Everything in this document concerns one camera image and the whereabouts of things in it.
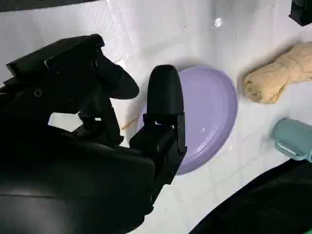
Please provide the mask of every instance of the purple plate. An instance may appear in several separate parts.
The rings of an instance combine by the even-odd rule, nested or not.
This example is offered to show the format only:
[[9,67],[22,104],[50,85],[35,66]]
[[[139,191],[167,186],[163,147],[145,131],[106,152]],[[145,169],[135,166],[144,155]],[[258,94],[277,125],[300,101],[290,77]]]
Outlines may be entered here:
[[[179,75],[188,151],[178,174],[185,174],[205,164],[223,146],[234,126],[238,102],[236,88],[224,72],[194,67],[180,71]],[[139,129],[143,126],[142,115]]]

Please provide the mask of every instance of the rolled towel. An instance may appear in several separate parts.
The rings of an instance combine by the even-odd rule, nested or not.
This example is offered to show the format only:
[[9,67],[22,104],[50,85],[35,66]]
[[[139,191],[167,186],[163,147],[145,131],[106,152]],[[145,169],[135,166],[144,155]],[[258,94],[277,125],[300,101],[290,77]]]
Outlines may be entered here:
[[312,41],[256,70],[243,80],[244,95],[254,102],[276,103],[288,85],[312,79]]

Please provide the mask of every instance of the light blue mug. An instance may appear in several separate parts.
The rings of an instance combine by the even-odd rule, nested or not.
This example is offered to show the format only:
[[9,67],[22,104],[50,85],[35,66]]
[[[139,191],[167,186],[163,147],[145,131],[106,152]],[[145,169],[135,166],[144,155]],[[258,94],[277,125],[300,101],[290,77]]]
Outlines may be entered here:
[[275,125],[272,138],[275,140],[275,148],[284,155],[312,163],[312,126],[284,118]]

